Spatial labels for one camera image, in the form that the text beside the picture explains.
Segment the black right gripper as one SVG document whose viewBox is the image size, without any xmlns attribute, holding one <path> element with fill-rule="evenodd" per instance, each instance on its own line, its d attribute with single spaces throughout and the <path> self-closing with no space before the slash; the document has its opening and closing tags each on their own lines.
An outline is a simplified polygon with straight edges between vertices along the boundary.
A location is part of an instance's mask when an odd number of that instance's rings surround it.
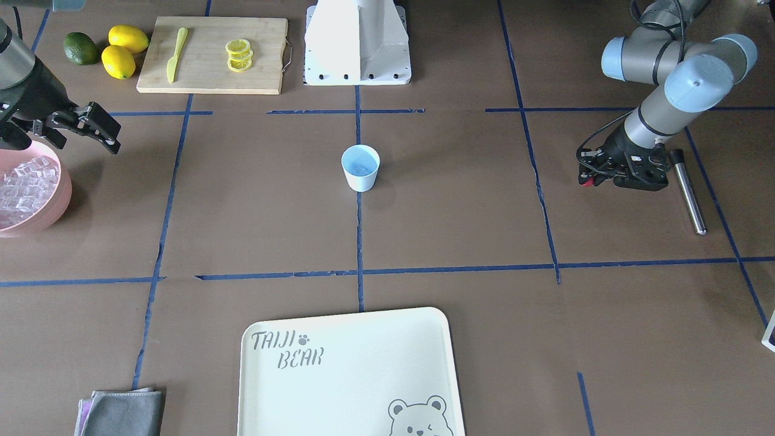
<svg viewBox="0 0 775 436">
<path fill-rule="evenodd" d="M 61 150 L 67 139 L 46 125 L 55 111 L 72 111 L 76 104 L 67 96 L 64 84 L 36 58 L 31 73 L 20 84 L 2 90 L 3 150 L 24 151 L 30 147 L 28 133 L 42 122 L 42 138 Z"/>
</svg>

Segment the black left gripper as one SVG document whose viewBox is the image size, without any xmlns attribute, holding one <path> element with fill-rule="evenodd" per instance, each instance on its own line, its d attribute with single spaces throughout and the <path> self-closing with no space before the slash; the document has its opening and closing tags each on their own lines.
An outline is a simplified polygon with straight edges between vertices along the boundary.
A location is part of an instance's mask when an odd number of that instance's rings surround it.
<svg viewBox="0 0 775 436">
<path fill-rule="evenodd" d="M 594 186 L 616 176 L 618 171 L 639 168 L 643 165 L 643 149 L 626 133 L 624 126 L 617 127 L 604 141 L 602 149 L 578 149 L 578 161 L 584 168 L 600 168 L 601 171 L 581 170 L 578 184 L 592 177 Z"/>
</svg>

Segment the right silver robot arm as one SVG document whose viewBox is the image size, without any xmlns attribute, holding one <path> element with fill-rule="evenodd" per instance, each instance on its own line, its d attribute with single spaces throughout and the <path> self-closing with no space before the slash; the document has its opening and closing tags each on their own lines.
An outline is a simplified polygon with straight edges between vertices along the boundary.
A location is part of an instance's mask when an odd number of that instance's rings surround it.
<svg viewBox="0 0 775 436">
<path fill-rule="evenodd" d="M 74 113 L 76 105 L 64 84 L 30 47 L 2 22 L 2 148 L 23 151 L 31 144 L 29 132 L 63 149 L 66 138 L 46 124 L 56 111 Z"/>
</svg>

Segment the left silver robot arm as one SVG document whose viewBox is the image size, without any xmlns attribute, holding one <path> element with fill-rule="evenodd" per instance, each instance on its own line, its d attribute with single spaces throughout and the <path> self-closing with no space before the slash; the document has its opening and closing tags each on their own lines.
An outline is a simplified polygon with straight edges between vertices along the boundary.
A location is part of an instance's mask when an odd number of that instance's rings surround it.
<svg viewBox="0 0 775 436">
<path fill-rule="evenodd" d="M 604 47 L 601 69 L 607 77 L 654 89 L 634 110 L 615 119 L 616 128 L 603 145 L 578 147 L 580 185 L 612 181 L 631 190 L 667 187 L 667 142 L 750 74 L 759 54 L 747 36 L 687 41 L 687 28 L 707 5 L 653 2 L 636 18 L 631 35 L 615 37 Z"/>
</svg>

